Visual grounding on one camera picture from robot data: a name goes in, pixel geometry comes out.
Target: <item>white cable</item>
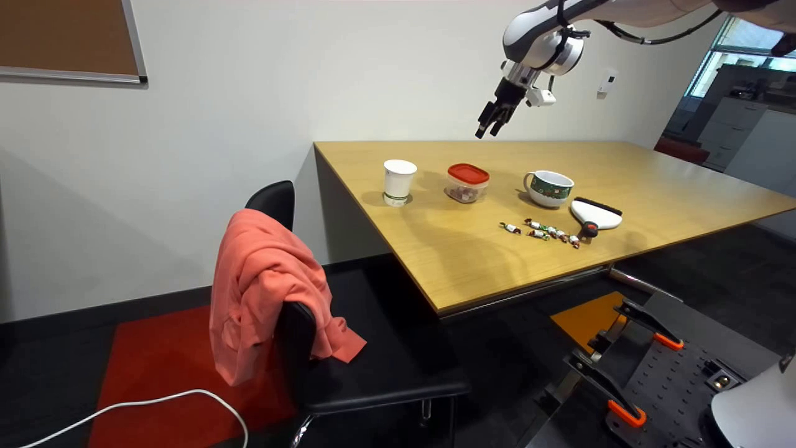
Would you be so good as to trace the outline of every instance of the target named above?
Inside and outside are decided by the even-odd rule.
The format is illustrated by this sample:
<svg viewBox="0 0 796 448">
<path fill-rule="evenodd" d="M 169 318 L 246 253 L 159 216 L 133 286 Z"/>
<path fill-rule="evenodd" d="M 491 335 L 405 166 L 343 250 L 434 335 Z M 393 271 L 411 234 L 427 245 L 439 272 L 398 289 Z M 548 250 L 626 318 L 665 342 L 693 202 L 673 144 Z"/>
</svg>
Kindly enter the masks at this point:
<svg viewBox="0 0 796 448">
<path fill-rule="evenodd" d="M 240 417 L 240 414 L 238 414 L 238 412 L 235 411 L 235 409 L 233 407 L 229 406 L 227 404 L 227 402 L 225 402 L 223 399 L 221 399 L 221 397 L 219 397 L 216 394 L 213 394 L 212 392 L 208 392 L 208 391 L 206 391 L 204 389 L 191 389 L 190 391 L 180 392 L 179 394 L 169 395 L 167 397 L 162 397 L 160 399 L 153 399 L 153 400 L 146 400 L 146 401 L 130 401 L 130 402 L 125 402 L 125 403 L 112 404 L 109 407 L 106 407 L 106 408 L 104 408 L 101 411 L 97 411 L 94 414 L 89 415 L 85 419 L 82 419 L 79 422 L 72 424 L 71 426 L 67 426 L 64 429 L 62 429 L 62 430 L 60 430 L 60 431 L 58 431 L 58 432 L 56 432 L 54 434 L 48 435 L 47 437 L 43 438 L 42 440 L 33 442 L 33 443 L 29 444 L 29 445 L 22 446 L 21 448 L 33 448 L 34 446 L 41 445 L 42 443 L 47 442 L 48 440 L 50 440 L 52 438 L 56 438 L 59 435 L 65 433 L 66 431 L 72 430 L 72 429 L 82 425 L 83 423 L 86 423 L 87 421 L 95 418 L 96 416 L 104 414 L 105 412 L 108 412 L 111 409 L 115 409 L 117 407 L 144 406 L 144 405 L 147 405 L 147 404 L 155 404 L 155 403 L 164 402 L 166 400 L 171 400 L 171 399 L 184 397 L 184 396 L 190 395 L 190 394 L 203 394 L 203 395 L 207 395 L 209 397 L 212 397 L 212 398 L 216 399 L 216 401 L 218 403 L 221 403 L 222 405 L 224 405 L 224 407 L 226 407 L 228 411 L 232 412 L 232 414 L 235 415 L 235 418 L 238 419 L 238 422 L 240 422 L 240 425 L 244 428 L 244 446 L 243 446 L 243 448 L 246 448 L 246 445 L 248 445 L 248 428 L 246 427 L 246 423 L 244 422 L 243 418 Z"/>
</svg>

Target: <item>red lid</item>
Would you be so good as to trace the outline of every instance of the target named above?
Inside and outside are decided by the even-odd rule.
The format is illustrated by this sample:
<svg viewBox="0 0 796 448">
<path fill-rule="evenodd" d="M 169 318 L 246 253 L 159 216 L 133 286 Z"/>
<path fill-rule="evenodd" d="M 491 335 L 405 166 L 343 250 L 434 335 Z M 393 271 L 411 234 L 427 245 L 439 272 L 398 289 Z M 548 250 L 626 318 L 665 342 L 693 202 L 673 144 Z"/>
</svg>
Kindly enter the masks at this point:
<svg viewBox="0 0 796 448">
<path fill-rule="evenodd" d="M 456 163 L 448 168 L 448 174 L 470 185 L 478 185 L 490 179 L 490 173 L 469 163 Z"/>
</svg>

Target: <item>orange clamp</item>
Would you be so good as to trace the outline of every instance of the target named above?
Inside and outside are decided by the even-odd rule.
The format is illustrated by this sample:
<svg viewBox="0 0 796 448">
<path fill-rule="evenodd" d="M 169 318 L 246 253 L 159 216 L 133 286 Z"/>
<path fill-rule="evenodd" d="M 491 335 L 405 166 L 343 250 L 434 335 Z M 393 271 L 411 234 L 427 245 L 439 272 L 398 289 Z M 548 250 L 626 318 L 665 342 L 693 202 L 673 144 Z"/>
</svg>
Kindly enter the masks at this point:
<svg viewBox="0 0 796 448">
<path fill-rule="evenodd" d="M 681 350 L 684 345 L 682 340 L 680 342 L 674 342 L 668 337 L 663 336 L 661 333 L 655 333 L 655 336 L 653 336 L 653 338 L 656 341 L 660 342 L 661 344 L 665 345 L 666 347 L 671 348 L 675 352 Z"/>
<path fill-rule="evenodd" d="M 636 419 L 633 415 L 630 415 L 630 412 L 625 411 L 624 407 L 619 406 L 619 403 L 616 403 L 614 400 L 608 400 L 608 409 L 610 409 L 614 414 L 618 415 L 619 418 L 625 421 L 630 427 L 633 428 L 640 428 L 646 422 L 646 413 L 642 411 L 642 409 L 636 406 L 636 411 L 641 415 L 640 418 Z"/>
</svg>

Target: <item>pink sweater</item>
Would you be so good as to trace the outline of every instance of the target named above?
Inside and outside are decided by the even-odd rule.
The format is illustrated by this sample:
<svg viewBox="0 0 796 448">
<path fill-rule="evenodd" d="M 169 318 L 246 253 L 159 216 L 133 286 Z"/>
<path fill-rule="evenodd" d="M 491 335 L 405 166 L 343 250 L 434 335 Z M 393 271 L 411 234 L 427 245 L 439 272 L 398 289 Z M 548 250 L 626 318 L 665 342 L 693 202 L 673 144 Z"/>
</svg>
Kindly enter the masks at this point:
<svg viewBox="0 0 796 448">
<path fill-rule="evenodd" d="M 312 355 L 348 363 L 365 340 L 332 317 L 323 268 L 288 229 L 257 210 L 232 216 L 218 250 L 210 305 L 210 344 L 229 385 L 253 377 L 271 347 L 283 301 L 307 306 L 318 328 Z"/>
</svg>

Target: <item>orange mat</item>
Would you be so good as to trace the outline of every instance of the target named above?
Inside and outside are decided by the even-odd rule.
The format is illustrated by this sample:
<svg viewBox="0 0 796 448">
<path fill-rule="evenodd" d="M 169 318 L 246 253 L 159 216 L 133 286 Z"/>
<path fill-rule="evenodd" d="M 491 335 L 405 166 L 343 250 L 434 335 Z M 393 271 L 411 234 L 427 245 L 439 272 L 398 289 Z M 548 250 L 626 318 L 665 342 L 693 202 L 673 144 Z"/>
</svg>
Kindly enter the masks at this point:
<svg viewBox="0 0 796 448">
<path fill-rule="evenodd" d="M 249 432 L 291 417 L 295 411 L 276 363 L 238 387 L 216 373 L 208 335 L 209 307 L 137 320 L 116 329 L 97 409 L 205 389 L 244 418 Z M 96 418 L 91 448 L 211 446 L 238 437 L 235 417 L 206 395 L 189 395 L 141 407 L 123 407 Z"/>
<path fill-rule="evenodd" d="M 561 327 L 578 345 L 591 354 L 594 350 L 588 346 L 591 338 L 600 330 L 608 330 L 618 317 L 615 306 L 622 304 L 625 297 L 620 293 L 610 293 L 574 308 L 550 316 L 553 322 Z"/>
</svg>

